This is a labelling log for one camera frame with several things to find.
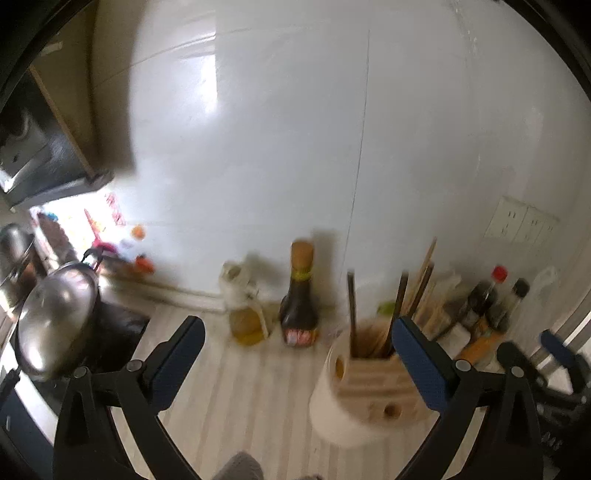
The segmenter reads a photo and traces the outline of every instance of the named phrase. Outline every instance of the black bottle cap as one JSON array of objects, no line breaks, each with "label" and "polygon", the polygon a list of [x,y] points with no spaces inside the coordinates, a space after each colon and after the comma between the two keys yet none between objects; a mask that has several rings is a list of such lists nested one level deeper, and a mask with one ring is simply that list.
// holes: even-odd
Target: black bottle cap
[{"label": "black bottle cap", "polygon": [[527,280],[524,278],[520,278],[515,282],[513,285],[513,292],[519,298],[524,298],[530,291],[530,284],[527,283]]}]

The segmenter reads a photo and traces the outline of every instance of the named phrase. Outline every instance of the black stove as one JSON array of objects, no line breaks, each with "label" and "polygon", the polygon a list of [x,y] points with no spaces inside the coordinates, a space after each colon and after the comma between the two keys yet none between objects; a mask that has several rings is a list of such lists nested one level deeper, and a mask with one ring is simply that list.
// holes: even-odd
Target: black stove
[{"label": "black stove", "polygon": [[[146,315],[102,302],[93,347],[82,364],[93,373],[120,370],[131,360],[149,321]],[[10,338],[13,348],[16,348],[15,342],[16,335],[13,334]],[[59,415],[69,378],[32,382],[49,407]]]}]

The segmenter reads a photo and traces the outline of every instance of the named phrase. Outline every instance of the round hole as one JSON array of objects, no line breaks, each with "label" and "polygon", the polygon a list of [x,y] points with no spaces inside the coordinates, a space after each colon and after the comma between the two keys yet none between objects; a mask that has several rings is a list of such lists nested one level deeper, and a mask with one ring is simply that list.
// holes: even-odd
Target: round hole
[{"label": "round hole", "polygon": [[343,362],[343,359],[338,356],[336,358],[336,362],[335,362],[335,377],[338,378],[339,380],[342,380],[344,374],[345,374],[345,362]]},{"label": "round hole", "polygon": [[386,417],[389,420],[396,420],[397,418],[399,418],[401,413],[402,409],[400,408],[400,405],[397,405],[395,403],[389,403],[384,408],[384,417]]}]

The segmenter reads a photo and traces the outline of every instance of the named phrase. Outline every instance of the pot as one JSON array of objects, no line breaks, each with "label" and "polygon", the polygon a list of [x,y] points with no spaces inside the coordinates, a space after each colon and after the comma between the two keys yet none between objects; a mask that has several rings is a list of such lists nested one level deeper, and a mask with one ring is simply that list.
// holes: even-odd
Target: pot
[{"label": "pot", "polygon": [[[94,268],[84,263],[92,254],[97,257]],[[26,299],[17,339],[20,366],[32,379],[69,374],[83,360],[100,305],[96,270],[101,260],[101,250],[87,250],[82,262],[58,268]]]},{"label": "pot", "polygon": [[16,321],[20,308],[47,273],[35,248],[35,237],[20,225],[0,230],[0,308]]}]

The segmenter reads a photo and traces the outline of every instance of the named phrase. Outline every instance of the red bottle cap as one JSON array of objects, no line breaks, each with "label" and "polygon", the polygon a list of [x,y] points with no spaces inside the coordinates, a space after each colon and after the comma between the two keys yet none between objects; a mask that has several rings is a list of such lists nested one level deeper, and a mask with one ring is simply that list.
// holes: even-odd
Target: red bottle cap
[{"label": "red bottle cap", "polygon": [[497,283],[503,283],[507,278],[507,269],[503,265],[497,265],[491,276]]}]

